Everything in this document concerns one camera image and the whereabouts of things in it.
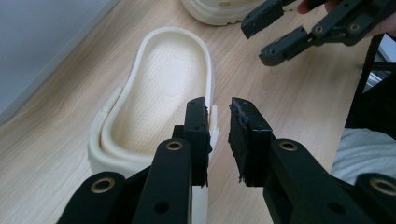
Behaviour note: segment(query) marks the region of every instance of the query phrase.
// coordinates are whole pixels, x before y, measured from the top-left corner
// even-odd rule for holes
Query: mounting hole
[[[169,203],[159,202],[154,205],[154,211],[158,214],[163,214],[169,210]]]
[[[350,30],[351,31],[359,31],[359,29],[360,29],[361,27],[357,24],[357,23],[354,23],[354,24],[352,24],[352,25],[350,25]]]
[[[322,33],[323,32],[323,27],[321,27],[321,26],[315,27],[315,32]]]
[[[115,184],[116,181],[112,177],[100,178],[91,185],[91,191],[93,193],[105,193],[111,190]]]
[[[281,142],[279,146],[287,151],[295,151],[297,150],[297,146],[292,142]]]
[[[176,151],[183,148],[183,144],[181,142],[169,142],[168,144],[166,144],[166,148],[172,151]]]
[[[346,212],[346,209],[343,207],[343,205],[339,203],[330,202],[327,204],[327,206],[330,208],[330,210],[337,214],[344,214]]]
[[[388,180],[372,178],[370,179],[370,185],[381,193],[396,196],[396,185],[390,183]]]

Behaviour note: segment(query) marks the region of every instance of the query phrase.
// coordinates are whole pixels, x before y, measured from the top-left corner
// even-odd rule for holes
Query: human hand
[[[300,14],[305,14],[309,12],[308,6],[307,6],[307,1],[308,0],[303,0],[303,2],[300,3],[300,5],[297,7],[297,11]],[[327,10],[327,12],[332,11],[337,7],[337,5],[342,2],[342,0],[328,0],[324,6]],[[390,33],[392,35],[396,35],[396,12],[391,14],[389,17],[381,21],[377,26],[373,28],[372,31],[370,31],[366,36],[370,35],[380,35],[384,33]]]

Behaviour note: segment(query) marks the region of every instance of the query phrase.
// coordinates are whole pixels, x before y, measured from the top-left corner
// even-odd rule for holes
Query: white slipper
[[[125,87],[114,91],[91,126],[93,172],[129,177],[150,166],[157,146],[184,124],[187,102],[202,96],[214,149],[219,128],[213,91],[212,62],[198,36],[175,27],[148,34]],[[207,188],[193,187],[192,201],[193,223],[206,223]]]

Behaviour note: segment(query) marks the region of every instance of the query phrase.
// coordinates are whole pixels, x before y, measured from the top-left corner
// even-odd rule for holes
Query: white shoe
[[[297,0],[283,9],[293,10],[301,1]],[[220,26],[241,21],[265,0],[181,0],[181,2],[196,20]]]

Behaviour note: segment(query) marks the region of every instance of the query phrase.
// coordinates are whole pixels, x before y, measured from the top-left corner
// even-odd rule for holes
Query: light wood surface
[[[323,9],[288,12],[246,40],[240,23],[202,24],[178,0],[121,0],[67,57],[18,114],[0,127],[0,223],[54,223],[92,174],[88,132],[95,114],[129,76],[143,37],[164,26],[200,36],[215,68],[220,136],[209,167],[207,223],[271,223],[262,189],[238,183],[227,138],[233,96],[251,101],[276,137],[301,142],[330,171],[368,40],[311,48],[276,67],[260,50],[299,25],[309,29]]]

